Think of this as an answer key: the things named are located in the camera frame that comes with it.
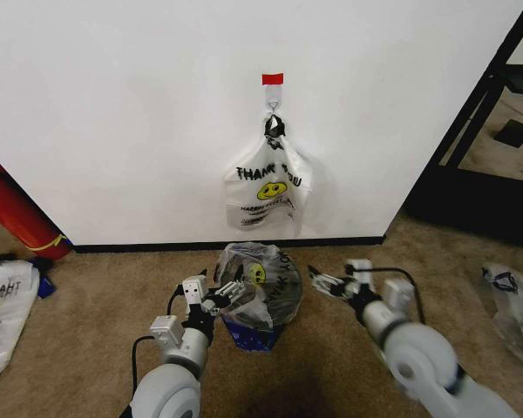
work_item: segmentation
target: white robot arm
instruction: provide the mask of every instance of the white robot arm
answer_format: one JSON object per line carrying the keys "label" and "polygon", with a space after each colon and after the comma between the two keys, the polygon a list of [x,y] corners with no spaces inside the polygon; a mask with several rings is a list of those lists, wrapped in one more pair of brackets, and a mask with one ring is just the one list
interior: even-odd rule
{"label": "white robot arm", "polygon": [[216,290],[207,290],[206,276],[200,274],[182,282],[188,304],[187,320],[175,315],[158,316],[150,326],[163,364],[146,374],[127,408],[133,418],[197,418],[200,416],[201,373],[207,362],[207,348],[213,340],[214,320],[219,311],[238,300],[246,291],[241,280]]}
{"label": "white robot arm", "polygon": [[411,283],[386,280],[382,299],[375,293],[369,260],[348,260],[346,270],[349,277],[343,279],[314,267],[309,273],[317,290],[344,299],[355,309],[393,377],[433,417],[518,417],[496,393],[465,373],[443,335],[409,321],[407,309],[415,290]]}

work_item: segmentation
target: beige carpet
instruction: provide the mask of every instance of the beige carpet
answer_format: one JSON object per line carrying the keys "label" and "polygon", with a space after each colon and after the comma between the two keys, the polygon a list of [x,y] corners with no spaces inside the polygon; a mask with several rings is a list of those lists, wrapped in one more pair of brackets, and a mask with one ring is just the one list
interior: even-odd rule
{"label": "beige carpet", "polygon": [[[28,253],[0,227],[0,253]],[[300,311],[271,354],[236,348],[217,323],[202,380],[203,416],[256,418],[428,416],[405,398],[351,309],[314,291],[308,263],[341,273],[347,258],[400,266],[420,284],[427,319],[456,348],[476,380],[523,416],[523,365],[492,326],[480,278],[491,260],[523,272],[523,248],[397,216],[382,246],[294,248],[304,274]],[[113,417],[131,393],[130,348],[163,314],[173,287],[218,252],[70,254],[51,271],[58,291],[37,300],[0,381],[0,417]],[[178,301],[175,312],[183,314]],[[139,371],[159,364],[151,341]]]}

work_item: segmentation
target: plastic bag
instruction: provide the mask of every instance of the plastic bag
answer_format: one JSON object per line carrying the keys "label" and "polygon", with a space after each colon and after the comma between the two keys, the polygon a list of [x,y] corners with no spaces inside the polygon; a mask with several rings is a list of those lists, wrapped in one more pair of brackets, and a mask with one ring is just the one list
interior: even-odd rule
{"label": "plastic bag", "polygon": [[226,285],[239,266],[247,291],[225,309],[223,320],[261,331],[290,322],[302,299],[302,278],[290,257],[276,246],[229,244],[219,257],[216,284]]}
{"label": "plastic bag", "polygon": [[39,272],[27,261],[0,263],[0,373],[10,361],[37,296]]}
{"label": "plastic bag", "polygon": [[298,234],[312,189],[312,169],[285,138],[281,119],[271,115],[261,146],[235,165],[225,177],[225,187],[229,225],[249,230],[291,219]]}
{"label": "plastic bag", "polygon": [[509,349],[523,361],[523,274],[500,264],[485,264],[482,275],[492,284],[498,312],[494,322]]}

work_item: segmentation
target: red fire extinguisher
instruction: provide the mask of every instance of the red fire extinguisher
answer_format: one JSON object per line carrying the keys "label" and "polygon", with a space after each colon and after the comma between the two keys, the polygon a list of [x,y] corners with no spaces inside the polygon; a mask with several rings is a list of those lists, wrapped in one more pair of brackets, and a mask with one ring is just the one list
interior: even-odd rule
{"label": "red fire extinguisher", "polygon": [[57,260],[71,250],[66,237],[23,195],[1,165],[0,223],[40,257]]}

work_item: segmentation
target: smiley face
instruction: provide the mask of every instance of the smiley face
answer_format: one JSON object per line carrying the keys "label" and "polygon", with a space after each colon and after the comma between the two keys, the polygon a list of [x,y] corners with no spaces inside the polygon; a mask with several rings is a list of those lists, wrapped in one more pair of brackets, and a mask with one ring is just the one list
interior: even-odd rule
{"label": "smiley face", "polygon": [[267,183],[264,187],[258,192],[259,200],[273,199],[280,194],[283,194],[287,191],[287,185],[284,183]]}
{"label": "smiley face", "polygon": [[248,269],[248,277],[256,285],[261,285],[265,283],[265,269],[261,264],[251,264],[250,268]]}

